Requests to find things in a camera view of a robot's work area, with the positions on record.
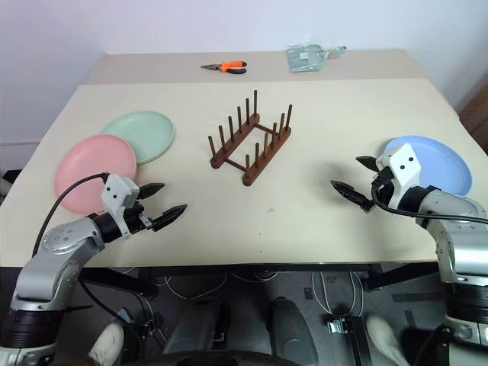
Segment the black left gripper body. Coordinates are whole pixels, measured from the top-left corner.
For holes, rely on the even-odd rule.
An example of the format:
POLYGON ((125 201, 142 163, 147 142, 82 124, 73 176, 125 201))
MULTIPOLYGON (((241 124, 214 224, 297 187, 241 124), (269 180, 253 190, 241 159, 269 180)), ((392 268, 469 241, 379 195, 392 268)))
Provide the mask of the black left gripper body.
POLYGON ((139 201, 124 210, 124 222, 130 233, 138 233, 141 230, 155 231, 154 221, 145 214, 145 208, 139 201))

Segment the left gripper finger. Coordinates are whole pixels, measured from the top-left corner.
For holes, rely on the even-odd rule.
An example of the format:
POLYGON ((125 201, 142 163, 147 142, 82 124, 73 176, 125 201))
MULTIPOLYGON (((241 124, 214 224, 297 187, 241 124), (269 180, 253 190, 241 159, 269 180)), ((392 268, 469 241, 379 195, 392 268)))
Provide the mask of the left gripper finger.
POLYGON ((152 230, 157 232, 176 221, 184 213, 187 206, 187 204, 182 204, 163 212, 161 216, 152 220, 152 230))
POLYGON ((139 187, 138 199, 146 199, 165 187, 164 183, 149 183, 139 187))

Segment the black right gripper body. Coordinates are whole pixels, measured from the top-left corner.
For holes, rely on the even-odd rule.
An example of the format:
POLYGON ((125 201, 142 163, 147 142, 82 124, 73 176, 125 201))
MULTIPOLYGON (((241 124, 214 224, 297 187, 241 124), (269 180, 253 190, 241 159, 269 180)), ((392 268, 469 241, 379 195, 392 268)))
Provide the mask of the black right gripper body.
POLYGON ((394 202, 394 174, 389 167, 380 170, 371 183, 371 197, 373 202, 381 209, 397 209, 394 202))

